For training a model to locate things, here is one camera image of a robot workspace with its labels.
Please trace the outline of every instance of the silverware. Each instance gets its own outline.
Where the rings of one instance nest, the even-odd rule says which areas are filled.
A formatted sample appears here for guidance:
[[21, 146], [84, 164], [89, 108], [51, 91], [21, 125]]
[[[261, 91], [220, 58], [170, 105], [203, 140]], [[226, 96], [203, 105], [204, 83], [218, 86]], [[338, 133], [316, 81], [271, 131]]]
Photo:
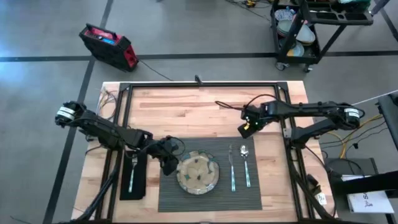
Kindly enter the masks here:
[[232, 184], [232, 191], [235, 191], [235, 172], [234, 172], [234, 165], [232, 163], [232, 149], [229, 149], [229, 163], [231, 164], [231, 184]]
[[134, 168], [136, 167], [138, 163], [137, 155], [133, 155], [131, 159], [131, 175], [130, 175], [130, 186], [129, 186], [129, 193], [132, 191], [132, 178], [134, 177]]
[[246, 160], [248, 158], [248, 155], [249, 155], [248, 147], [245, 146], [245, 145], [242, 145], [241, 146], [241, 156], [244, 159], [244, 170], [245, 170], [245, 173], [246, 173], [246, 186], [250, 187], [251, 185], [250, 185], [250, 176], [249, 176], [248, 162]]

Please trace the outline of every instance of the yellow cable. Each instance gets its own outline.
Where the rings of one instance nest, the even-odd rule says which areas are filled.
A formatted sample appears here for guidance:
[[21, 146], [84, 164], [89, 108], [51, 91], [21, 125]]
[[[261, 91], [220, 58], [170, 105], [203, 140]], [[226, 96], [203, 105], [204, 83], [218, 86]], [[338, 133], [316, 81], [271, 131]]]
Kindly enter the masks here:
[[362, 128], [363, 126], [365, 126], [365, 125], [368, 124], [369, 122], [374, 121], [375, 119], [379, 119], [379, 118], [381, 118], [381, 117], [382, 117], [381, 114], [373, 116], [372, 118], [366, 120], [366, 121], [363, 122], [361, 125], [359, 125], [359, 127], [358, 127], [357, 129], [355, 129], [353, 132], [351, 132], [351, 133], [348, 135], [348, 138], [346, 137], [347, 140], [346, 140], [345, 142], [343, 142], [343, 150], [340, 152], [340, 159], [342, 159], [342, 158], [345, 157], [346, 148], [347, 148], [347, 143], [348, 143], [348, 141], [353, 137], [353, 134], [354, 134], [359, 128]]

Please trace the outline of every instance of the cart wheel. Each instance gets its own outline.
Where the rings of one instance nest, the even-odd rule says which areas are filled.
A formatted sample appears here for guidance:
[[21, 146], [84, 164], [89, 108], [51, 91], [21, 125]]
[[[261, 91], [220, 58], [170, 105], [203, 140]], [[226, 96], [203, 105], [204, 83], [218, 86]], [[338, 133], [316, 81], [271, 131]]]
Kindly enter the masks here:
[[311, 71], [312, 71], [312, 68], [310, 67], [310, 65], [305, 65], [304, 72], [308, 73], [308, 72], [311, 72]]
[[275, 64], [276, 69], [278, 69], [279, 71], [283, 71], [285, 70], [286, 66], [283, 63], [277, 62]]

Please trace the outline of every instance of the white label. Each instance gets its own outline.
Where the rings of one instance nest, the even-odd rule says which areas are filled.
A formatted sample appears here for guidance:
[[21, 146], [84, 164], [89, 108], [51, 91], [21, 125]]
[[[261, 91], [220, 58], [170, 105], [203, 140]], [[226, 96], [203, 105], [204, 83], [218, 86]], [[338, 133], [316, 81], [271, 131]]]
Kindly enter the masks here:
[[60, 111], [65, 111], [70, 114], [75, 114], [75, 111], [66, 107], [61, 106]]
[[359, 114], [357, 114], [357, 113], [348, 113], [348, 116], [355, 116], [355, 117], [357, 117], [357, 118], [359, 118]]
[[344, 112], [353, 112], [359, 114], [359, 111], [357, 109], [352, 109], [352, 108], [346, 108], [344, 109]]
[[71, 120], [75, 119], [75, 117], [73, 115], [70, 115], [70, 114], [68, 114], [66, 112], [63, 112], [63, 111], [58, 111], [57, 115], [61, 115], [61, 116], [67, 117], [67, 118], [69, 118]]
[[319, 193], [315, 196], [318, 199], [319, 204], [327, 205], [328, 202], [326, 201], [326, 196], [324, 193]]

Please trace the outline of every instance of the black napkin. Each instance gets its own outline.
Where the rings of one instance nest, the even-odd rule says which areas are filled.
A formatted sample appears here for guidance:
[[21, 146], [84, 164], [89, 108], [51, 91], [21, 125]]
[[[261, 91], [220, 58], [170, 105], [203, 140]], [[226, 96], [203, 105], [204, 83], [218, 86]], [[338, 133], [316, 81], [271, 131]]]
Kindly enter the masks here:
[[131, 159], [124, 156], [122, 183], [120, 189], [120, 200], [140, 200], [145, 196], [147, 185], [147, 154], [142, 153], [137, 156], [137, 164], [134, 168], [132, 178], [132, 190], [129, 192], [132, 163]]

